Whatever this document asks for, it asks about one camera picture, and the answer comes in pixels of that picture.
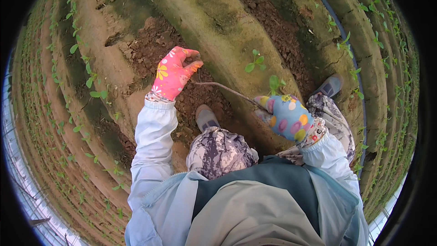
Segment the stick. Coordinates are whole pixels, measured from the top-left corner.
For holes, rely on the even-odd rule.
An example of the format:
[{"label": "stick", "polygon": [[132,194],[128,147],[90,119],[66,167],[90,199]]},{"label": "stick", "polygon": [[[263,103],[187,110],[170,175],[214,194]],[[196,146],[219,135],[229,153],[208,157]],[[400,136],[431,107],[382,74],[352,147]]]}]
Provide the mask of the stick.
[{"label": "stick", "polygon": [[224,86],[224,85],[222,85],[222,84],[219,84],[219,83],[216,83],[216,82],[204,82],[204,83],[200,83],[200,82],[196,82],[196,81],[191,81],[191,82],[192,82],[193,84],[195,84],[195,85],[217,85],[217,86],[219,86],[219,87],[221,87],[221,88],[224,88],[224,89],[226,89],[227,91],[229,91],[229,92],[231,92],[231,93],[233,93],[233,94],[235,94],[235,95],[237,95],[237,96],[243,98],[244,100],[246,100],[246,101],[248,101],[248,102],[251,102],[251,103],[254,104],[255,106],[259,107],[260,109],[262,109],[262,110],[266,110],[264,107],[260,106],[259,104],[257,104],[257,102],[253,101],[252,99],[249,99],[249,98],[247,98],[246,96],[244,96],[243,94],[240,94],[240,93],[238,93],[237,91],[232,90],[232,89],[230,89],[230,88],[228,88],[227,86]]}]

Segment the pink floral glove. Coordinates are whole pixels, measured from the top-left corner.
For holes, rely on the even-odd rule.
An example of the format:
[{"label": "pink floral glove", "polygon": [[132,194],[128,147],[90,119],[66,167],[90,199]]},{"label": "pink floral glove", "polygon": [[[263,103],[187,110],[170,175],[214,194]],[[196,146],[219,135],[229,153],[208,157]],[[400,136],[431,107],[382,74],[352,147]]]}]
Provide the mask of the pink floral glove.
[{"label": "pink floral glove", "polygon": [[191,75],[203,65],[200,60],[189,64],[185,62],[185,59],[187,57],[194,58],[198,55],[200,55],[198,51],[183,49],[180,46],[171,49],[158,64],[152,92],[174,101]]}]

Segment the jacket sleeve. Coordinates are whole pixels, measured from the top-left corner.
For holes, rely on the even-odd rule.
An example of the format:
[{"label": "jacket sleeve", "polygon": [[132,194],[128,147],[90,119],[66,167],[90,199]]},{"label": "jacket sleeve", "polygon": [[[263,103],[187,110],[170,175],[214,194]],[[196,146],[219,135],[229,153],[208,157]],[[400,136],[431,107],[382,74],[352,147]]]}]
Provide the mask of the jacket sleeve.
[{"label": "jacket sleeve", "polygon": [[135,129],[136,155],[132,161],[132,186],[128,204],[133,213],[151,189],[173,174],[173,140],[170,134],[178,126],[175,102],[144,101]]},{"label": "jacket sleeve", "polygon": [[328,130],[318,142],[300,149],[300,152],[304,163],[323,169],[361,199],[358,177],[349,167],[346,151]]}]

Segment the light blue jacket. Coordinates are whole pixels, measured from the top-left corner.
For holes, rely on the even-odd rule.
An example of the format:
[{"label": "light blue jacket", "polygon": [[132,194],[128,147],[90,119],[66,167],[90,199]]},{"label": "light blue jacket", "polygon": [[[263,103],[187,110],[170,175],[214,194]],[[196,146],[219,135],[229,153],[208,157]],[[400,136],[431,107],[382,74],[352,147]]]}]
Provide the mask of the light blue jacket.
[{"label": "light blue jacket", "polygon": [[[132,209],[125,240],[128,246],[183,246],[196,200],[197,172],[173,174],[171,132],[177,127],[174,103],[150,102],[138,114],[137,154],[132,161]],[[357,175],[349,168],[342,144],[331,134],[302,149],[304,167],[319,200],[320,237],[327,246],[366,246]]]}]

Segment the blue polka dot glove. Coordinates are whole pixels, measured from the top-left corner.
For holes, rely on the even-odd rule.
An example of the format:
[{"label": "blue polka dot glove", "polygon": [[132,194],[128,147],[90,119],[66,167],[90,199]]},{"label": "blue polka dot glove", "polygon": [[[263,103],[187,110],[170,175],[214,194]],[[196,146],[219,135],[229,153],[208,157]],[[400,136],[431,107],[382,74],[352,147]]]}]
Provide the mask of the blue polka dot glove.
[{"label": "blue polka dot glove", "polygon": [[258,96],[254,101],[266,109],[258,109],[255,114],[270,125],[273,132],[296,144],[314,127],[314,118],[293,95]]}]

